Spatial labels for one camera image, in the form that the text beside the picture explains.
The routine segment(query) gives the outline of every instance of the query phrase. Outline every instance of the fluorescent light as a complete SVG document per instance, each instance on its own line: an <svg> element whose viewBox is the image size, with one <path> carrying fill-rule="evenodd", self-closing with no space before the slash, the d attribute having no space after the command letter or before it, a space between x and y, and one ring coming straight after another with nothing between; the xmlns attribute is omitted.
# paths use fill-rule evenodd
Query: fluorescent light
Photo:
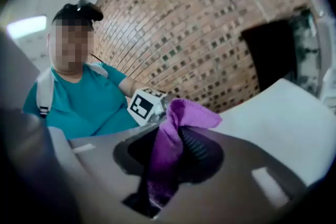
<svg viewBox="0 0 336 224"><path fill-rule="evenodd" d="M7 31L12 39L27 36L32 33L43 31L47 26L46 16L37 16L28 19L18 20L7 25Z"/></svg>

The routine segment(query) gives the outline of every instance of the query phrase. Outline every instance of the microfiber cloth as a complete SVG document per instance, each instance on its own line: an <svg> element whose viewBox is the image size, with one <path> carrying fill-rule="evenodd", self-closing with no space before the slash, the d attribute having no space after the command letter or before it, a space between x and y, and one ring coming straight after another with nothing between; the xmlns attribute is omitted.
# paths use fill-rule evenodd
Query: microfiber cloth
<svg viewBox="0 0 336 224"><path fill-rule="evenodd" d="M178 189L177 168L183 153L178 134L180 126L214 128L221 117L200 104L187 99L174 99L160 124L150 158L147 188L151 204L162 208Z"/></svg>

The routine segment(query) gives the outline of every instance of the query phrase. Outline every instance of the backpack strap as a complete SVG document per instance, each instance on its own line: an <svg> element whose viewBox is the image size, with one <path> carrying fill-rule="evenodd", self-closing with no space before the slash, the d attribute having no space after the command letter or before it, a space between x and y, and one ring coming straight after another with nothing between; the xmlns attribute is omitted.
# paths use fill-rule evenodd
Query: backpack strap
<svg viewBox="0 0 336 224"><path fill-rule="evenodd" d="M51 109L54 96L55 77L51 68L41 73L36 79L36 82L36 104L40 111L40 116L45 118Z"/></svg>
<svg viewBox="0 0 336 224"><path fill-rule="evenodd" d="M97 64L95 64L95 63L87 63L87 66L88 66L89 68L91 68L94 72L96 72L96 73L102 75L103 77L105 77L105 78L108 78L108 77L109 77L109 74L108 74L108 72L105 70L104 67L99 66L99 65L97 65Z"/></svg>

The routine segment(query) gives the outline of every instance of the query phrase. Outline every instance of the gray surface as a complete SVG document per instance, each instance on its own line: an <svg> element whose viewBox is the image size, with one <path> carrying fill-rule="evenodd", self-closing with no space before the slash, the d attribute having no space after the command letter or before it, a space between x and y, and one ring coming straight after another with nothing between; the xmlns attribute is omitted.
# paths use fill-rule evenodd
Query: gray surface
<svg viewBox="0 0 336 224"><path fill-rule="evenodd" d="M114 147L121 141L150 128L132 129L112 135L78 138L72 147L91 143L96 148L77 154L79 162L114 202L135 193L140 178L125 174L113 161ZM194 129L215 140L224 150L221 169L209 180L181 185L157 219L168 223L254 223L269 222L280 210L274 208L251 176L251 170L268 167L295 197L305 192L293 172L254 144L210 130Z"/></svg>
<svg viewBox="0 0 336 224"><path fill-rule="evenodd" d="M0 107L22 109L39 70L3 31L0 39Z"/></svg>
<svg viewBox="0 0 336 224"><path fill-rule="evenodd" d="M49 130L56 156L64 170L67 184L77 201L83 223L151 223L148 218L123 206L115 193L106 190L104 185L88 174L79 163L60 129L49 127ZM111 175L108 180L115 182L116 179Z"/></svg>

